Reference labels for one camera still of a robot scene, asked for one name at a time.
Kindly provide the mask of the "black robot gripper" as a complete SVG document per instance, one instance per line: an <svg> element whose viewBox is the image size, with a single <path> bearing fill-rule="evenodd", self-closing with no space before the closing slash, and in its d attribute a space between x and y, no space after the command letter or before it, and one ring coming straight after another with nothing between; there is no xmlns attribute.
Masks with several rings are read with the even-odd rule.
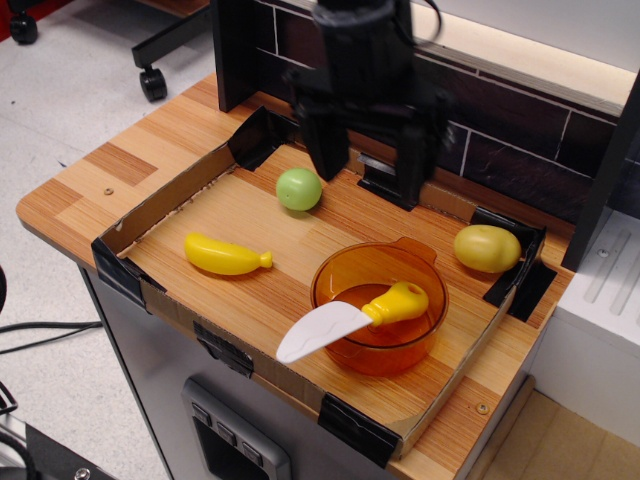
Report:
<svg viewBox="0 0 640 480"><path fill-rule="evenodd" d="M315 17L325 63L286 74L292 108L317 174L349 161L350 130L397 145L399 204L413 209L446 142L448 92L415 65L409 17Z"/></svg>

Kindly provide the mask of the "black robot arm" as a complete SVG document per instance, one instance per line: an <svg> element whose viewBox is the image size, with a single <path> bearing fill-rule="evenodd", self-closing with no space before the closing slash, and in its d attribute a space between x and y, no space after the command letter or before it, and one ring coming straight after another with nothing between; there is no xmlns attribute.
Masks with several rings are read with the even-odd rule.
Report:
<svg viewBox="0 0 640 480"><path fill-rule="evenodd" d="M448 142L453 98L416 70L409 2L320 1L312 18L326 64L285 79L316 172L330 181L346 166L351 131L387 141L393 165L374 162L361 184L412 210Z"/></svg>

